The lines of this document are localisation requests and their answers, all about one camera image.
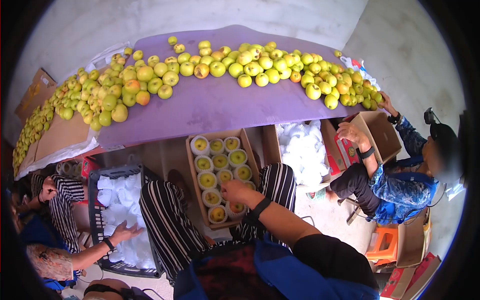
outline purple mat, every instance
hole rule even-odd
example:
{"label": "purple mat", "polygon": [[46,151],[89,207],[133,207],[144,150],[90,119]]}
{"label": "purple mat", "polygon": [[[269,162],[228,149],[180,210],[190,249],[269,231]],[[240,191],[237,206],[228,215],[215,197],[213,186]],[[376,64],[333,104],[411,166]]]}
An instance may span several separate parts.
{"label": "purple mat", "polygon": [[[149,36],[138,40],[133,50],[142,50],[145,61],[152,55],[158,55],[161,61],[168,56],[178,56],[167,42],[169,36],[176,36],[178,42],[185,45],[185,52],[191,55],[198,55],[198,42],[202,40],[209,40],[213,51],[222,46],[237,50],[241,43],[246,42],[265,45],[274,41],[280,50],[317,53],[326,61],[341,63],[330,47],[261,33],[241,25]],[[126,65],[132,64],[134,60],[130,57]],[[253,80],[251,86],[242,88],[228,71],[219,78],[210,74],[204,79],[193,75],[179,76],[170,99],[162,100],[157,95],[150,95],[147,106],[137,104],[129,108],[125,122],[113,122],[109,127],[103,127],[98,138],[100,146],[105,148],[275,123],[345,117],[364,110],[361,105],[345,107],[341,104],[329,110],[323,97],[309,99],[300,83],[293,83],[290,79],[264,87],[257,86]]]}

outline orange plastic stool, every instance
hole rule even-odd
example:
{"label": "orange plastic stool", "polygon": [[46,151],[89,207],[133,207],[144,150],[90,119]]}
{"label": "orange plastic stool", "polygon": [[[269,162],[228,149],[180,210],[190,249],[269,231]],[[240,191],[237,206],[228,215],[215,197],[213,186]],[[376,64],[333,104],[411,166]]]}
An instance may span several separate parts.
{"label": "orange plastic stool", "polygon": [[[369,261],[377,261],[375,265],[396,262],[398,253],[398,229],[377,227],[375,233],[378,233],[377,241],[372,251],[366,252],[365,257]],[[383,243],[388,243],[388,248],[380,250]]]}

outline hand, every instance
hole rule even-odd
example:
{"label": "hand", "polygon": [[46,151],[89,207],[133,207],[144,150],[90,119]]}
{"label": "hand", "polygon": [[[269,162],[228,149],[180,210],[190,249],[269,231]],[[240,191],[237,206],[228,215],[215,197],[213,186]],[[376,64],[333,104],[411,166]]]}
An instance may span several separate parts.
{"label": "hand", "polygon": [[253,198],[256,191],[252,191],[247,185],[240,180],[229,180],[222,183],[222,197],[230,202],[238,202],[248,205],[248,201]]}
{"label": "hand", "polygon": [[384,109],[392,115],[392,117],[396,117],[398,115],[398,111],[395,110],[395,108],[393,108],[392,106],[392,102],[390,101],[390,97],[385,94],[385,92],[383,91],[379,91],[378,93],[380,93],[382,95],[382,97],[384,98],[384,101],[382,102],[382,106],[384,107]]}
{"label": "hand", "polygon": [[368,137],[351,123],[340,123],[336,133],[338,133],[340,139],[347,139],[356,143],[359,146],[360,152],[367,152],[371,147]]}
{"label": "hand", "polygon": [[127,220],[123,221],[120,225],[117,226],[112,236],[109,238],[112,245],[116,246],[121,241],[129,240],[142,233],[144,229],[137,229],[137,226],[138,224],[135,223],[135,225],[133,225],[132,227],[127,228]]}
{"label": "hand", "polygon": [[57,194],[57,188],[55,187],[55,182],[53,182],[52,177],[48,176],[45,178],[42,184],[42,191],[38,196],[40,202],[45,202],[51,200]]}

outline cap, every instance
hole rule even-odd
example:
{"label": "cap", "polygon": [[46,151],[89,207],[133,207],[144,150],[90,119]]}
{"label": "cap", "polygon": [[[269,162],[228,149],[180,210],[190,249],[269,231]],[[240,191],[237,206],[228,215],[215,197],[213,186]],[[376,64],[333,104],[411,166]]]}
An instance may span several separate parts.
{"label": "cap", "polygon": [[458,180],[463,174],[460,140],[450,126],[432,123],[430,135],[435,142],[443,168],[435,178],[443,183]]}

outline black and white striped pants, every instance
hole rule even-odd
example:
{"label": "black and white striped pants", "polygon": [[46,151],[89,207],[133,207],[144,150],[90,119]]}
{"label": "black and white striped pants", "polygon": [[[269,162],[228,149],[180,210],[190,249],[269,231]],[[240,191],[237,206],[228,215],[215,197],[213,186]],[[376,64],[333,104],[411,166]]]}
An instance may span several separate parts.
{"label": "black and white striped pants", "polygon": [[[72,203],[85,199],[84,187],[81,181],[65,176],[52,175],[51,178],[57,188],[57,194],[48,203],[42,204],[39,213],[58,230],[70,253],[79,253],[81,250],[77,238],[77,226],[72,214]],[[41,175],[32,175],[33,198],[40,194],[44,180],[45,177]]]}
{"label": "black and white striped pants", "polygon": [[[289,166],[277,163],[260,171],[257,190],[290,211],[295,210],[295,189],[295,176]],[[158,180],[144,185],[140,208],[167,279],[174,285],[178,272],[188,267],[193,257],[214,246],[188,219],[183,191],[173,183]],[[250,212],[249,209],[242,222],[230,229],[234,241],[262,239],[266,233],[262,223],[249,217]],[[271,235],[270,239],[281,244]]]}

